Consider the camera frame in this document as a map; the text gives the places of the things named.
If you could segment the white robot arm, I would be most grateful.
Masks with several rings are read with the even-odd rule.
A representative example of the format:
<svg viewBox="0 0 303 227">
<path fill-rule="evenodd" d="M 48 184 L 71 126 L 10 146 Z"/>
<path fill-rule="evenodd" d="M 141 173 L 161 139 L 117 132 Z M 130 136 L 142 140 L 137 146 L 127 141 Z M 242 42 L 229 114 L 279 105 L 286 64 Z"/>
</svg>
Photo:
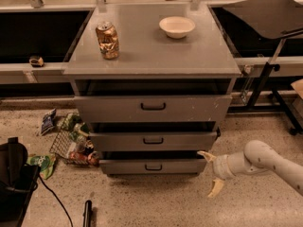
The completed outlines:
<svg viewBox="0 0 303 227">
<path fill-rule="evenodd" d="M 215 156 L 206 151 L 198 151 L 212 165 L 213 185 L 208 193 L 215 198 L 223 189 L 226 180 L 237 175 L 254 175 L 265 171 L 274 172 L 280 179 L 303 195 L 303 166 L 279 155 L 273 148 L 259 140 L 248 142 L 243 151 Z"/>
</svg>

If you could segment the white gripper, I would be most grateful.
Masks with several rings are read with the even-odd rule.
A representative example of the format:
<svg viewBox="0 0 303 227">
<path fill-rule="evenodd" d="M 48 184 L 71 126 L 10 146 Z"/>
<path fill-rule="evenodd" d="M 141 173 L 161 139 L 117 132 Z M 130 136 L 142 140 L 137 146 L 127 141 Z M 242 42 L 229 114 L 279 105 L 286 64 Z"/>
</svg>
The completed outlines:
<svg viewBox="0 0 303 227">
<path fill-rule="evenodd" d="M 225 154 L 216 158 L 215 155 L 203 150 L 199 150 L 198 154 L 203 156 L 208 163 L 213 162 L 213 171 L 215 176 L 218 178 L 215 178 L 212 181 L 212 189 L 207 196 L 209 198 L 215 198 L 223 189 L 224 180 L 232 179 L 235 177 L 228 164 L 228 155 Z"/>
</svg>

